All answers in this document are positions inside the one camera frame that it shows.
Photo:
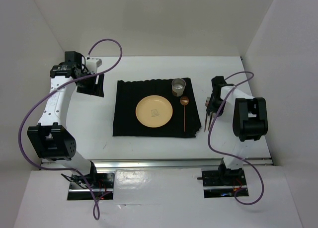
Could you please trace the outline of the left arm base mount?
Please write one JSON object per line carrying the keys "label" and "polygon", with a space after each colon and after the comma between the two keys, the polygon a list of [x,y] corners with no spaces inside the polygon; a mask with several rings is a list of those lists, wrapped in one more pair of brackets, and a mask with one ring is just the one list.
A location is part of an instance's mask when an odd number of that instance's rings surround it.
{"label": "left arm base mount", "polygon": [[[85,181],[76,175],[61,174],[69,182],[68,201],[92,200],[90,190]],[[115,173],[96,173],[94,177],[86,176],[94,196],[98,200],[113,200]]]}

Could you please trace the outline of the copper knife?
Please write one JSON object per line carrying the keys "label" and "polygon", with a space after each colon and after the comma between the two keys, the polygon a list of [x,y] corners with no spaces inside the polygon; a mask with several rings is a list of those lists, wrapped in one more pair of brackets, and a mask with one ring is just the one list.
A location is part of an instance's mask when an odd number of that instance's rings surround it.
{"label": "copper knife", "polygon": [[208,130],[210,130],[211,127],[211,123],[212,123],[212,119],[213,119],[213,112],[210,113],[209,115],[209,124],[208,124]]}

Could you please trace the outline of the copper spoon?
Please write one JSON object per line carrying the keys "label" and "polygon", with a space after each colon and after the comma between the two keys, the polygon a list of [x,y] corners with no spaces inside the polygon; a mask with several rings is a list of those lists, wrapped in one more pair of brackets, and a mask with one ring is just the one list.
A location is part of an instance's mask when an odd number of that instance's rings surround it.
{"label": "copper spoon", "polygon": [[189,98],[187,96],[182,96],[180,98],[180,104],[183,106],[183,129],[186,132],[186,106],[189,103]]}

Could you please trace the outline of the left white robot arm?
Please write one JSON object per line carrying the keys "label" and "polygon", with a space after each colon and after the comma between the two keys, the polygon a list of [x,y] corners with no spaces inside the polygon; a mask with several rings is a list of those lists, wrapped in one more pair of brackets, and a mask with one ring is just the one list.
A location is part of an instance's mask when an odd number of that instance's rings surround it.
{"label": "left white robot arm", "polygon": [[101,64],[99,58],[85,58],[75,51],[65,52],[65,60],[50,70],[50,91],[54,95],[47,100],[38,124],[27,130],[39,158],[79,170],[82,173],[80,181],[87,188],[98,183],[96,167],[77,152],[76,140],[67,131],[66,119],[74,91],[104,96],[104,76],[95,76]]}

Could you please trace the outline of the copper fork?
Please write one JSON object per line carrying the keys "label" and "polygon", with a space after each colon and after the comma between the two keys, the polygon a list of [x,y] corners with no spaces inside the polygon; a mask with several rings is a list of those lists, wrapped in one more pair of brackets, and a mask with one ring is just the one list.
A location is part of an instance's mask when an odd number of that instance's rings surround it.
{"label": "copper fork", "polygon": [[[205,106],[206,106],[206,109],[209,105],[209,101],[210,101],[210,97],[207,97],[206,98],[206,101],[205,101]],[[208,112],[206,111],[206,114],[205,114],[205,123],[204,123],[204,132],[206,132],[206,128],[207,128],[207,119],[208,119]]]}

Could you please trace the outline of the beige plate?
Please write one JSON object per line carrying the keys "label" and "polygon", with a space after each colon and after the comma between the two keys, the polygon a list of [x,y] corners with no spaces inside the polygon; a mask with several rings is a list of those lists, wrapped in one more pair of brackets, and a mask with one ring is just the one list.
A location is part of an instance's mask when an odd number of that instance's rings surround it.
{"label": "beige plate", "polygon": [[159,95],[150,95],[138,102],[135,114],[142,125],[149,128],[158,128],[170,121],[173,108],[166,98]]}

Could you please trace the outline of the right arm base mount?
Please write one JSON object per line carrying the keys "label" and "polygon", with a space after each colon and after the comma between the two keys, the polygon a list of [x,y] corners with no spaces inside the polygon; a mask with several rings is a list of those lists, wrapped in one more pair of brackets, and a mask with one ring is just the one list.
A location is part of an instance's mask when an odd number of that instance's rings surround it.
{"label": "right arm base mount", "polygon": [[234,171],[203,170],[197,180],[202,182],[204,198],[225,198],[249,196],[243,169]]}

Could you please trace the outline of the black cloth placemat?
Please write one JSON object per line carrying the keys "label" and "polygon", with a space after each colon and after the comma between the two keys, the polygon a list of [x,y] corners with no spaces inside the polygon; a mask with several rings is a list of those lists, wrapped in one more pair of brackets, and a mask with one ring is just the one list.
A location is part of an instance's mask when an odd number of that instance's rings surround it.
{"label": "black cloth placemat", "polygon": [[[184,78],[186,87],[183,95],[189,98],[186,107],[180,98],[172,94],[172,79],[152,79],[145,81],[117,81],[116,103],[113,121],[113,136],[194,138],[201,128],[191,79]],[[136,106],[140,100],[150,95],[166,98],[172,105],[170,121],[159,127],[142,125],[136,117]]]}

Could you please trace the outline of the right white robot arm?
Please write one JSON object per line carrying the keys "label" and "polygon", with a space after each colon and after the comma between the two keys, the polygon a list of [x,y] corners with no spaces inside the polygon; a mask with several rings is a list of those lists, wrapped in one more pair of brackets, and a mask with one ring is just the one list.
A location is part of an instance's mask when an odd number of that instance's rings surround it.
{"label": "right white robot arm", "polygon": [[266,100],[247,95],[236,85],[227,83],[223,76],[212,78],[211,83],[212,94],[206,111],[219,117],[225,107],[230,106],[233,113],[232,129],[236,143],[232,152],[218,151],[208,142],[210,150],[224,156],[218,167],[218,181],[222,185],[230,185],[243,176],[243,160],[248,157],[255,142],[268,132]]}

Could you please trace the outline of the paper cup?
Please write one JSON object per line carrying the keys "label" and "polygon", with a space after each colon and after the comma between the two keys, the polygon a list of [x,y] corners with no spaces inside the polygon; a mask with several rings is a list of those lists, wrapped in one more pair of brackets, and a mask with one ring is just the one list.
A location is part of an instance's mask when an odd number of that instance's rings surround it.
{"label": "paper cup", "polygon": [[172,94],[176,97],[183,95],[183,92],[186,87],[186,82],[182,78],[175,78],[171,82]]}

